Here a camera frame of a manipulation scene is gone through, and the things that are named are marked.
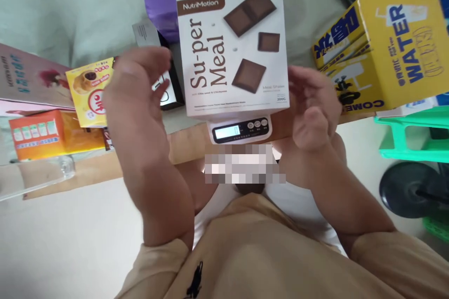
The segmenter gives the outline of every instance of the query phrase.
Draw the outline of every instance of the orange box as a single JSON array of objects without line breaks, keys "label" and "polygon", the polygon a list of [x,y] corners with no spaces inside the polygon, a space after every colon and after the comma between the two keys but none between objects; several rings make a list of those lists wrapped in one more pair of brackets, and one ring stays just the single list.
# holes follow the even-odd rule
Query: orange box
[{"label": "orange box", "polygon": [[81,128],[75,112],[53,110],[9,121],[20,161],[104,148],[99,128]]}]

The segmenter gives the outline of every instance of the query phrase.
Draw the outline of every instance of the hand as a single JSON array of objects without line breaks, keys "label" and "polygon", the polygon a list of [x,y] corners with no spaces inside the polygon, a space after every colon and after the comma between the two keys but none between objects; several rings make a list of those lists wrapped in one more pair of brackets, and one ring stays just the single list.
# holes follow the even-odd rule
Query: hand
[{"label": "hand", "polygon": [[[125,52],[115,64],[103,103],[118,154],[126,153],[133,146],[136,160],[140,154],[148,159],[151,154],[168,157],[169,144],[162,124],[160,99],[170,81],[164,81],[155,91],[152,85],[170,69],[171,57],[167,48],[135,48]],[[149,135],[154,140],[151,148],[142,148],[142,141],[150,138]],[[140,141],[140,148],[131,145],[133,140]]]},{"label": "hand", "polygon": [[296,103],[293,141],[300,149],[314,150],[334,135],[341,104],[331,81],[319,71],[290,66],[289,82]]}]

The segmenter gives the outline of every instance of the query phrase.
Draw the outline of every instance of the pink package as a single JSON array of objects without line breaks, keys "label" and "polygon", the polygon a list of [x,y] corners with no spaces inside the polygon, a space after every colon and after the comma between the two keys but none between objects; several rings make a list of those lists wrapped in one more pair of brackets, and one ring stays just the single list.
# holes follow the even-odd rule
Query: pink package
[{"label": "pink package", "polygon": [[0,116],[74,110],[70,68],[0,43]]}]

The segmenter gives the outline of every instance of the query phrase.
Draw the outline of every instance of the white tile floor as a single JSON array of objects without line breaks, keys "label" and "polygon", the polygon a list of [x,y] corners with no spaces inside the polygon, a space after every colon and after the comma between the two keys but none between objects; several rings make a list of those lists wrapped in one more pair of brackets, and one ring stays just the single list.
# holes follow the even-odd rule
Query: white tile floor
[{"label": "white tile floor", "polygon": [[[385,128],[365,119],[338,132],[350,169],[379,199],[380,178],[393,163],[378,152]],[[449,258],[448,245],[427,235],[420,220],[389,214],[399,230]],[[138,252],[141,225],[122,179],[0,202],[1,298],[112,298]]]}]

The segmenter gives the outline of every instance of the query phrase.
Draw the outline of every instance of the sleeve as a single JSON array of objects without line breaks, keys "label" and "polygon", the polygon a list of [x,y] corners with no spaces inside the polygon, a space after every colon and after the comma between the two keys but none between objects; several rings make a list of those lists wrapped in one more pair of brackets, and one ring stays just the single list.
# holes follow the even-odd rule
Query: sleeve
[{"label": "sleeve", "polygon": [[417,238],[400,232],[366,234],[351,259],[405,298],[447,298],[449,263]]},{"label": "sleeve", "polygon": [[116,299],[163,298],[188,254],[180,239],[152,248],[142,245]]}]

